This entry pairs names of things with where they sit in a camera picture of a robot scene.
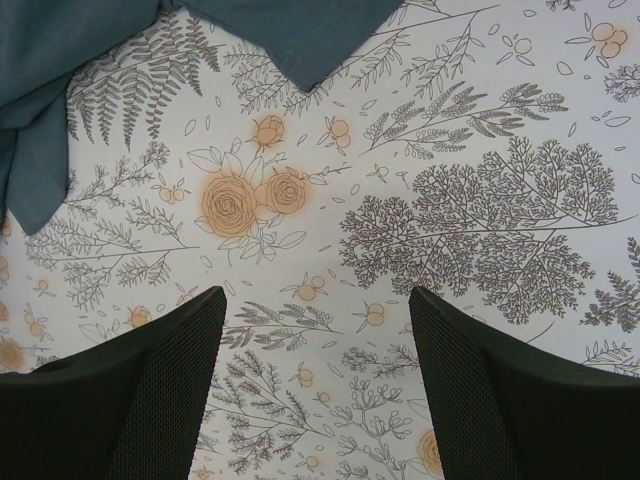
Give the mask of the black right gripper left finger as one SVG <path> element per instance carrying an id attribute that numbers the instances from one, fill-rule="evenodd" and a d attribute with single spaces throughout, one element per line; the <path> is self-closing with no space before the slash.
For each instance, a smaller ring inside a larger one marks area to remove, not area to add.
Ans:
<path id="1" fill-rule="evenodd" d="M 187 478 L 225 316 L 214 286 L 90 349 L 2 374 L 2 478 Z"/>

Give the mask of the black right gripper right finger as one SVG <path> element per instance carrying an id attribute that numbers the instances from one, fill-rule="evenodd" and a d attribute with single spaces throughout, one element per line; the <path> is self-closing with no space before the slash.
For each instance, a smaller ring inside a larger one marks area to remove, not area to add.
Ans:
<path id="1" fill-rule="evenodd" d="M 638 478 L 638 379 L 533 347 L 424 287 L 409 310 L 445 478 Z"/>

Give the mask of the blue-grey t-shirt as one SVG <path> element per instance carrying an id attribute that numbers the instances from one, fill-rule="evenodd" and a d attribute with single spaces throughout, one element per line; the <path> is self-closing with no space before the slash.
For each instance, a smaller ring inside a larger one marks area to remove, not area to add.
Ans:
<path id="1" fill-rule="evenodd" d="M 162 11 L 196 17 L 263 48 L 308 92 L 399 8 L 389 1 L 4 1 L 1 4 L 1 211 L 33 235 L 67 189 L 66 89 L 86 62 Z"/>

